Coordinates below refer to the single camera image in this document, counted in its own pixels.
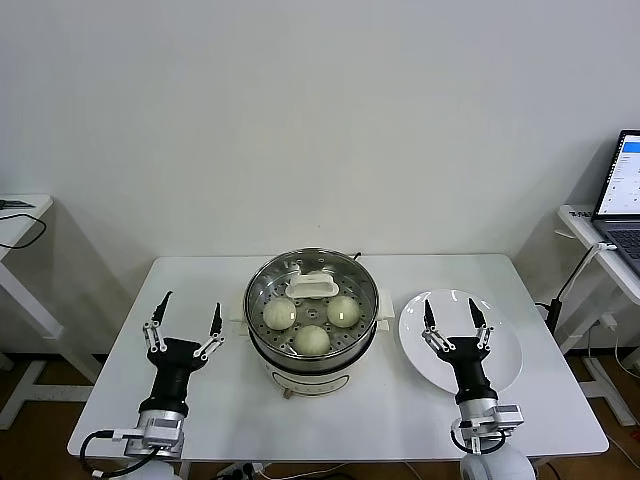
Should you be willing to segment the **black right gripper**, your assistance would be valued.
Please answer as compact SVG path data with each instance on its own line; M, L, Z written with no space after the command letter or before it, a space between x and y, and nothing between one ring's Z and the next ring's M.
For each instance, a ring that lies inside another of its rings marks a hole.
M469 309L476 337L449 337L439 332L434 313L428 299L424 300L424 325L422 338L437 353L437 357L449 364L454 371L458 386L455 394L456 401L471 401L478 399L497 400L497 392L485 375L482 362L489 355L489 340L493 327L486 323L482 310L470 298Z

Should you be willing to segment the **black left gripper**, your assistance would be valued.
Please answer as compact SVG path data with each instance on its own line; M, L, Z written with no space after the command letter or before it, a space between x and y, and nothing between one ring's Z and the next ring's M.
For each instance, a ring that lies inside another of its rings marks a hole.
M150 410L187 413L189 407L186 397L190 375L203 368L202 359L208 359L225 341L222 336L223 319L219 302L216 303L209 338L202 345L183 339L165 340L161 325L172 294L172 291L166 292L150 320L143 324L147 359L156 367L156 375L149 397L139 406L139 413Z

